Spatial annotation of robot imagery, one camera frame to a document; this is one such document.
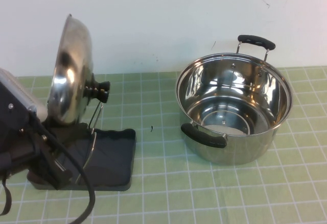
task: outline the black power cord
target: black power cord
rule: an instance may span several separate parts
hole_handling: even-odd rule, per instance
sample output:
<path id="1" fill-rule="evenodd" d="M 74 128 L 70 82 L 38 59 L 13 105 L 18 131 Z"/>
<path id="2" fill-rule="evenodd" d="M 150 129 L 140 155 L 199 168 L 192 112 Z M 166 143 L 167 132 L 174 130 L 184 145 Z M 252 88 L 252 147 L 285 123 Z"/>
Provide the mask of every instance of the black power cord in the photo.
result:
<path id="1" fill-rule="evenodd" d="M 41 135 L 45 135 L 48 139 L 48 142 L 50 142 L 54 147 L 56 147 L 57 149 L 59 149 L 63 154 L 65 154 L 65 156 L 71 161 L 71 163 L 73 164 L 73 166 L 75 166 L 75 168 L 78 170 L 78 172 L 81 174 L 81 177 L 83 178 L 85 185 L 87 187 L 88 190 L 88 194 L 89 194 L 89 202 L 88 205 L 86 207 L 86 209 L 84 210 L 84 212 L 77 218 L 75 219 L 73 222 L 71 222 L 70 224 L 81 224 L 83 221 L 85 221 L 87 219 L 87 217 L 91 214 L 92 209 L 94 207 L 94 204 L 96 202 L 96 194 L 94 191 L 94 188 L 92 187 L 84 169 L 78 164 L 78 162 L 76 161 L 76 159 L 74 159 L 74 157 L 70 154 L 70 152 L 68 152 L 68 150 L 65 148 L 64 145 L 62 145 L 61 143 L 58 142 L 57 138 L 55 136 L 53 136 L 40 122 L 40 120 L 36 117 L 36 115 L 34 113 L 31 113 L 31 116 L 33 117 L 33 120 L 35 121 L 34 126 L 36 127 L 35 129 L 37 129 L 37 131 L 41 134 Z"/>

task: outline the black handle grip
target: black handle grip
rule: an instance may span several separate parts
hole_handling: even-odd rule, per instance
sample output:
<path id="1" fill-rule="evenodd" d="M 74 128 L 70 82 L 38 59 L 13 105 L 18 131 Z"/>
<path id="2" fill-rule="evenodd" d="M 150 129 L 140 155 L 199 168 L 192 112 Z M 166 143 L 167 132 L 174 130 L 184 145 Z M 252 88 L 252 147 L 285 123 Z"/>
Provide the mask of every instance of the black handle grip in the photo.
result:
<path id="1" fill-rule="evenodd" d="M 273 42 L 254 35 L 240 35 L 238 37 L 238 41 L 242 43 L 262 46 L 263 48 L 269 49 L 270 51 L 276 48 L 276 45 Z"/>
<path id="2" fill-rule="evenodd" d="M 180 128 L 184 134 L 186 134 L 192 140 L 195 140 L 203 145 L 217 148 L 224 148 L 227 146 L 226 139 L 224 137 L 208 135 L 207 133 L 197 130 L 190 123 L 184 123 Z"/>

